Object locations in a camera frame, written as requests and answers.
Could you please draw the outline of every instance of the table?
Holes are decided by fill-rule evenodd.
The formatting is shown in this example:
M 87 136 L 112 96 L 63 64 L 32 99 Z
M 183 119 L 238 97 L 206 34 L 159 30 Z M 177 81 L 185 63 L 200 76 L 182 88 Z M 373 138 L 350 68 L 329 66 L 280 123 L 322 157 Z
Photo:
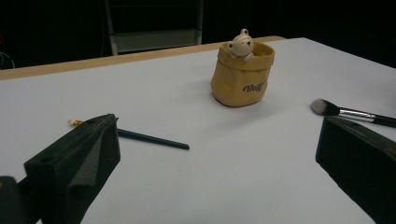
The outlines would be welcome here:
M 120 129 L 191 149 L 121 138 L 82 223 L 374 223 L 315 162 L 322 117 L 309 105 L 396 117 L 396 70 L 303 37 L 261 40 L 276 50 L 268 89 L 240 108 L 211 93 L 219 44 L 1 71 L 1 175 L 22 180 L 69 119 L 113 113 Z

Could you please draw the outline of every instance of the silver ferrule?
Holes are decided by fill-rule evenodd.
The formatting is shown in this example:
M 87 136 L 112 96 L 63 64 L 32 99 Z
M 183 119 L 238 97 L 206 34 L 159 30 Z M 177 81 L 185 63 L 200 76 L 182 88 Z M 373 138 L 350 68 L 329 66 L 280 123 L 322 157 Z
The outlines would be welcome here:
M 358 119 L 366 122 L 373 122 L 375 120 L 375 115 L 367 112 L 362 112 L 359 110 L 353 110 L 348 108 L 340 107 L 340 117 L 347 119 Z

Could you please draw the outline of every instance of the pen holder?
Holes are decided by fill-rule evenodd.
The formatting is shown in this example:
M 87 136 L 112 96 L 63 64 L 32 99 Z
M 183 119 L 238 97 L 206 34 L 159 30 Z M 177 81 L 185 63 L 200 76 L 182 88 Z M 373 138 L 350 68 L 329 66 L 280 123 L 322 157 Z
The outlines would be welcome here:
M 227 43 L 220 46 L 210 85 L 213 95 L 223 105 L 253 105 L 264 96 L 275 50 L 254 42 L 252 52 L 253 57 L 246 62 L 243 57 L 232 57 Z

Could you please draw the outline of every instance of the paintbrush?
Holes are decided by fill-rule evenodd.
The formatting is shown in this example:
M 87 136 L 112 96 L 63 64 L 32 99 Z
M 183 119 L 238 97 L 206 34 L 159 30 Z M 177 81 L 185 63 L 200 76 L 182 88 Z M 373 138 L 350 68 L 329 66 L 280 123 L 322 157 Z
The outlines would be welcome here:
M 340 116 L 347 119 L 357 119 L 374 124 L 380 124 L 396 128 L 396 119 L 385 117 L 382 115 L 372 114 L 355 109 L 339 107 L 329 101 L 317 99 L 312 102 L 311 109 L 315 114 L 321 116 Z
M 68 121 L 68 123 L 70 125 L 75 125 L 75 126 L 78 126 L 78 125 L 82 124 L 83 122 L 84 121 L 77 120 L 77 119 L 70 119 Z M 138 141 L 159 144 L 159 145 L 168 146 L 168 147 L 177 147 L 177 148 L 186 149 L 186 150 L 190 149 L 190 146 L 187 144 L 174 142 L 171 140 L 162 139 L 162 138 L 158 138 L 158 137 L 153 137 L 153 136 L 145 135 L 142 133 L 133 133 L 130 131 L 125 131 L 123 129 L 117 129 L 117 133 L 118 133 L 119 137 L 130 138 L 130 139 L 134 139 L 134 140 L 138 140 Z

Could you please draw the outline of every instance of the paintbrush tip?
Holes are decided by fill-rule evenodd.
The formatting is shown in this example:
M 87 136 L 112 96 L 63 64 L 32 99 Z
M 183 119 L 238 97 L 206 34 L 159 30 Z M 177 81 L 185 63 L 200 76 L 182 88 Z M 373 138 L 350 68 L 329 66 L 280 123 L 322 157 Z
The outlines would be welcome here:
M 340 114 L 340 108 L 337 105 L 323 99 L 314 100 L 311 109 L 315 114 L 321 116 L 337 116 Z

